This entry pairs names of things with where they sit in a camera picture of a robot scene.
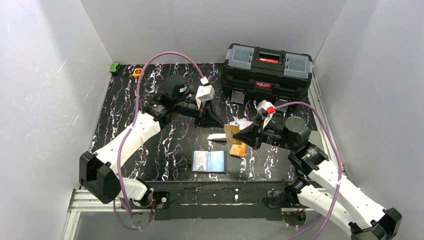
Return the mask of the single orange VIP card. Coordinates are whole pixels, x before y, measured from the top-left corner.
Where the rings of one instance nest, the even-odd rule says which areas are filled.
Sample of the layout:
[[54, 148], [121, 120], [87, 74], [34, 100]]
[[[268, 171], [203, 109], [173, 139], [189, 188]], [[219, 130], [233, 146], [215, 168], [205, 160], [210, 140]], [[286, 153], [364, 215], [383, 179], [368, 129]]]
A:
[[238, 125], [225, 124], [223, 126], [225, 139], [227, 144], [231, 145], [241, 145], [242, 142], [234, 138], [234, 135], [240, 132], [240, 127]]

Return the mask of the orange object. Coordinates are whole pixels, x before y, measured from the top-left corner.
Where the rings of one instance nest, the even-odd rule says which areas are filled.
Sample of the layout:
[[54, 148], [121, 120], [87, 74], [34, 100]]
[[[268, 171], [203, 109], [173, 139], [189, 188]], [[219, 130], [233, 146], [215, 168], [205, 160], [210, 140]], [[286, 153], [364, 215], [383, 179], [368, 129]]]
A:
[[229, 154], [233, 157], [243, 158], [245, 156], [247, 145], [245, 143], [233, 144], [229, 150]]

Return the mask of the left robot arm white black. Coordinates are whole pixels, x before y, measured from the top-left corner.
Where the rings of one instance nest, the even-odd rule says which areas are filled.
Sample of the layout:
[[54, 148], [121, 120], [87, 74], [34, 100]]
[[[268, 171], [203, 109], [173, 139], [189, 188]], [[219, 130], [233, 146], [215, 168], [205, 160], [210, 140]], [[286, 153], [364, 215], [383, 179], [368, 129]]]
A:
[[105, 146], [79, 158], [79, 184], [101, 203], [117, 198], [142, 202], [153, 189], [142, 180], [123, 177], [124, 163], [150, 138], [161, 132], [176, 115], [194, 119], [200, 128], [223, 128], [224, 123], [214, 111], [215, 89], [206, 77], [192, 90], [181, 75], [168, 77], [160, 90], [136, 111], [134, 121]]

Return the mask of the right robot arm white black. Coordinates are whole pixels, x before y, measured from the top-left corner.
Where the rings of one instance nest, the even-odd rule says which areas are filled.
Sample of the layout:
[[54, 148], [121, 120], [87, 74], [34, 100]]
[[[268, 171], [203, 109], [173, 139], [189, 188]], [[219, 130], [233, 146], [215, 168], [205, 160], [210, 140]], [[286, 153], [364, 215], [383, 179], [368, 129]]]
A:
[[285, 187], [286, 202], [312, 208], [322, 216], [331, 213], [330, 221], [352, 240], [391, 240], [398, 235], [401, 213], [374, 202], [346, 176], [339, 175], [325, 152], [309, 141], [311, 129], [303, 118], [291, 116], [282, 127], [264, 122], [258, 116], [233, 138], [254, 149], [266, 143], [289, 150], [288, 159], [295, 169], [329, 193], [325, 195], [298, 177]]

